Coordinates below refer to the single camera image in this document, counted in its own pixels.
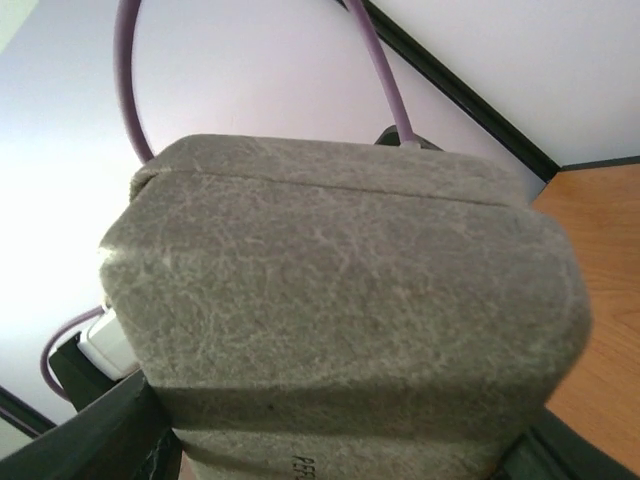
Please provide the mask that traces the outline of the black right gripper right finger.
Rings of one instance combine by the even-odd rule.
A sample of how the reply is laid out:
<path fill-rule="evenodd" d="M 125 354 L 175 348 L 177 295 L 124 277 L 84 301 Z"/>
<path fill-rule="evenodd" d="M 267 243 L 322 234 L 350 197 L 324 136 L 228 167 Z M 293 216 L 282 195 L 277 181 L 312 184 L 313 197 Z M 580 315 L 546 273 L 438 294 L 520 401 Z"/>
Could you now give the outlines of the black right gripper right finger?
<path fill-rule="evenodd" d="M 501 457 L 491 480 L 638 480 L 545 409 Z"/>

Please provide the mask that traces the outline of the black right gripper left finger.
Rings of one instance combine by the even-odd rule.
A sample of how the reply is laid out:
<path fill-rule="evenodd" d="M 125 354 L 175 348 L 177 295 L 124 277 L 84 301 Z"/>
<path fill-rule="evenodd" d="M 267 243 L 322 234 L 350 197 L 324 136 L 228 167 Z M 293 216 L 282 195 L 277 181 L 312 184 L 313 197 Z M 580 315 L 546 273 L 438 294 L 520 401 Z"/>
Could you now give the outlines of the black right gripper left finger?
<path fill-rule="evenodd" d="M 182 447 L 141 372 L 1 461 L 3 479 L 177 479 Z"/>

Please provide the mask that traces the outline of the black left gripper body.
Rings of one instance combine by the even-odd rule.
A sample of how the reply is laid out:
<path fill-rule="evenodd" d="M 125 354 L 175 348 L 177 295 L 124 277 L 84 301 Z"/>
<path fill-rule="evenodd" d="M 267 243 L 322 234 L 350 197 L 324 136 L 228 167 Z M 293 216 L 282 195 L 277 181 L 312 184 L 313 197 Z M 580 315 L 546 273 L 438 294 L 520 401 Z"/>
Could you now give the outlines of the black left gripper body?
<path fill-rule="evenodd" d="M 124 380 L 111 380 L 81 352 L 76 344 L 64 344 L 49 359 L 55 377 L 77 412 Z"/>

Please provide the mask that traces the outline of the grey glasses case teal lining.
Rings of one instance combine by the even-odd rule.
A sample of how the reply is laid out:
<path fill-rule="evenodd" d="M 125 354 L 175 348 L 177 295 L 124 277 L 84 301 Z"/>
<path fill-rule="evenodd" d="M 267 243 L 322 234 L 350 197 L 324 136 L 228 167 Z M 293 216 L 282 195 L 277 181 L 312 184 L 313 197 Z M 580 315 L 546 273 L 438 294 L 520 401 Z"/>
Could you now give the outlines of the grey glasses case teal lining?
<path fill-rule="evenodd" d="M 189 136 L 99 253 L 200 479 L 484 479 L 592 325 L 564 230 L 442 151 Z"/>

